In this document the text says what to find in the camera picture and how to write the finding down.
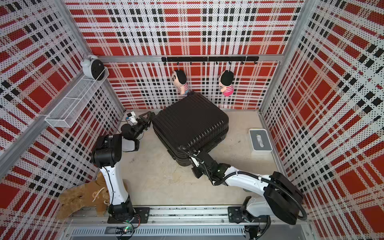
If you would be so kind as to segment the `black ribbed hard-shell suitcase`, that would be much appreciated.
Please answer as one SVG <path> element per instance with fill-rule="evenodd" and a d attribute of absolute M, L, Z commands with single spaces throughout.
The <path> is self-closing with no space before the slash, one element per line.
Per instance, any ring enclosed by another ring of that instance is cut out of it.
<path fill-rule="evenodd" d="M 229 131 L 229 117 L 200 93 L 191 92 L 161 110 L 153 128 L 171 157 L 182 167 L 192 164 L 181 146 L 210 152 Z"/>

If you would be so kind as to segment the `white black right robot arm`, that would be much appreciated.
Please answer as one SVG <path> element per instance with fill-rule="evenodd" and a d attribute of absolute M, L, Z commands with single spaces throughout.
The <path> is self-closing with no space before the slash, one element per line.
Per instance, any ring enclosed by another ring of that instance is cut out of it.
<path fill-rule="evenodd" d="M 295 225 L 298 220 L 308 219 L 302 193 L 281 173 L 249 173 L 228 164 L 219 164 L 203 151 L 185 151 L 185 154 L 191 159 L 196 178 L 205 175 L 213 186 L 238 187 L 259 195 L 258 198 L 246 197 L 239 210 L 241 216 L 235 218 L 236 223 L 253 223 L 260 217 L 275 216 L 286 224 Z"/>

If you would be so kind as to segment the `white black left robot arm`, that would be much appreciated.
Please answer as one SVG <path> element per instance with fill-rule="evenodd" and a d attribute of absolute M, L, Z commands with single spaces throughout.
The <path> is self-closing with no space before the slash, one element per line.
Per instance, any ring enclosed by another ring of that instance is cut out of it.
<path fill-rule="evenodd" d="M 131 223 L 137 213 L 121 175 L 123 153 L 137 152 L 144 131 L 151 126 L 155 113 L 148 111 L 141 115 L 128 113 L 126 123 L 117 134 L 98 137 L 91 154 L 91 162 L 98 167 L 105 180 L 110 195 L 108 213 L 120 223 Z"/>

